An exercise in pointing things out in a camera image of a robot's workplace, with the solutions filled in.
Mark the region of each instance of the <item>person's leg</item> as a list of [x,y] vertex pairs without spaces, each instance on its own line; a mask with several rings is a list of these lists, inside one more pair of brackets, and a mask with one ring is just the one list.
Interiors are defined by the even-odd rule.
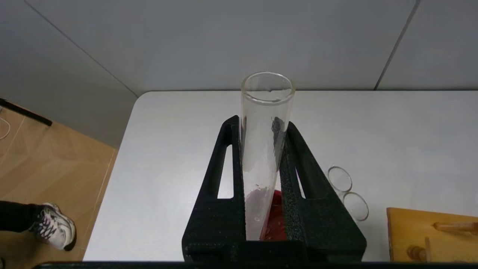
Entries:
[[0,201],[0,231],[30,230],[58,249],[70,251],[76,243],[76,227],[51,203],[21,204]]
[[30,229],[44,205],[0,201],[0,231],[21,233]]

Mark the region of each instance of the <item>wall seam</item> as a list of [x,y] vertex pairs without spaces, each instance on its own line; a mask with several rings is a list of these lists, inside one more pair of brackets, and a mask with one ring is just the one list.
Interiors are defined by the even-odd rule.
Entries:
[[110,74],[116,81],[121,83],[126,89],[128,89],[136,98],[139,96],[131,90],[126,84],[123,83],[119,78],[117,78],[113,73],[111,73],[108,69],[106,69],[101,63],[99,63],[95,58],[93,58],[86,50],[84,50],[82,47],[80,47],[77,43],[75,43],[68,35],[66,35],[60,28],[58,28],[56,25],[54,25],[48,18],[46,18],[43,14],[41,14],[34,6],[32,6],[27,0],[23,0],[23,2],[29,6],[35,13],[37,13],[40,17],[42,17],[47,23],[49,23],[53,28],[55,28],[62,36],[64,36],[68,41],[70,41],[73,45],[75,45],[77,48],[79,48],[83,53],[85,53],[90,59],[92,59],[97,65],[99,65],[101,68],[103,68],[108,74]]
[[402,31],[400,32],[400,35],[397,38],[397,41],[395,42],[395,45],[393,46],[393,49],[391,50],[390,56],[387,59],[387,62],[385,63],[385,66],[383,67],[382,73],[380,74],[379,80],[377,80],[377,83],[375,84],[375,87],[373,90],[377,90],[379,87],[380,82],[382,81],[383,76],[385,75],[385,72],[387,72],[387,69],[390,65],[391,60],[393,59],[393,56],[395,55],[395,52],[397,51],[397,48],[402,41],[403,36],[405,35],[405,32],[408,29],[408,26],[410,25],[410,22],[413,19],[413,16],[415,15],[418,6],[420,5],[420,2],[422,0],[416,0],[415,4],[413,5],[412,11],[410,12],[410,15],[408,15],[407,21],[405,22],[405,26],[403,27]]

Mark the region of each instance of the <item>sneaker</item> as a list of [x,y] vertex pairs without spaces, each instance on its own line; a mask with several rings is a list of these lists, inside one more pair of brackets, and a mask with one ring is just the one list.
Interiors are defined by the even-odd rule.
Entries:
[[44,203],[45,208],[30,228],[38,237],[55,248],[70,251],[76,243],[76,228],[73,221],[60,212],[57,205]]

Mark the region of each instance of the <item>shoelace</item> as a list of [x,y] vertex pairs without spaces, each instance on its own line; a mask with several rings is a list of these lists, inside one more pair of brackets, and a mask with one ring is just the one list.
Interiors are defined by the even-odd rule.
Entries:
[[45,214],[44,211],[38,215],[38,221],[33,225],[33,229],[39,236],[48,240],[56,232],[58,224],[53,216]]

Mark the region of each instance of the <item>white cable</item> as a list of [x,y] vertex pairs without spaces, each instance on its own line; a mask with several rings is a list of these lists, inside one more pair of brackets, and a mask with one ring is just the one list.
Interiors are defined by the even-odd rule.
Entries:
[[3,138],[7,137],[7,135],[10,133],[11,126],[10,126],[10,123],[8,123],[8,121],[4,120],[3,118],[0,118],[0,120],[3,120],[8,125],[7,133],[4,136],[0,137],[0,140],[2,140]]

